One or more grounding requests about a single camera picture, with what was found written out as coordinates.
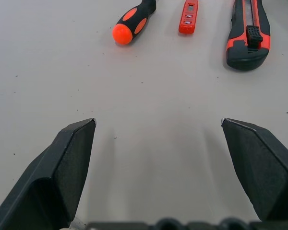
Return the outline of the orange black utility knife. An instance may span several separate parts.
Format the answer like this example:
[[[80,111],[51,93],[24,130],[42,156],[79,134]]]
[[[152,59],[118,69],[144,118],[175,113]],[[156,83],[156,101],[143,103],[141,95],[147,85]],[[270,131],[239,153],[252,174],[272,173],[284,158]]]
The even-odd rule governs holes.
[[[241,71],[260,67],[269,54],[270,36],[262,0],[235,0],[226,46],[227,65]]]

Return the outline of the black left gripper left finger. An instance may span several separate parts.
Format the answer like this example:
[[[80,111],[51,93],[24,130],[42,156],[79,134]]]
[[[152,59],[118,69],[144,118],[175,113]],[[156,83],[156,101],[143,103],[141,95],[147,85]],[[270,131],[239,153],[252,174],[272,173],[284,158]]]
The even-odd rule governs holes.
[[[26,168],[0,206],[0,230],[61,230],[75,218],[96,121],[62,129]]]

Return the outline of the orange voltage tester pen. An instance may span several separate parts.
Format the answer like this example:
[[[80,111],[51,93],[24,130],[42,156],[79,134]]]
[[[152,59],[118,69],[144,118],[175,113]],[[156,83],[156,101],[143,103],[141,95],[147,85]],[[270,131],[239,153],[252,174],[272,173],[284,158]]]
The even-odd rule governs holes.
[[[179,33],[191,35],[195,31],[198,13],[198,0],[186,0],[179,23]]]

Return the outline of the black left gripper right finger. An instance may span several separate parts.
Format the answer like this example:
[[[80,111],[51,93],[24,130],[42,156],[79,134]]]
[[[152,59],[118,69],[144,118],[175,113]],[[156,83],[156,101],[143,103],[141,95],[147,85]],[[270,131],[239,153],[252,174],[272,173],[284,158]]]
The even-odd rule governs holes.
[[[261,221],[288,221],[288,149],[266,128],[222,119],[235,173]]]

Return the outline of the orange black handled screwdriver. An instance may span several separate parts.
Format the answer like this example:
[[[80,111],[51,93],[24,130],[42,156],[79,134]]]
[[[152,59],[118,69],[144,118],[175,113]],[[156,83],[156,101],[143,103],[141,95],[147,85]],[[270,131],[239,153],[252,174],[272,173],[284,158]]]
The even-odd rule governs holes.
[[[142,0],[141,3],[127,11],[116,23],[112,37],[119,45],[128,45],[143,30],[149,16],[156,11],[156,0]]]

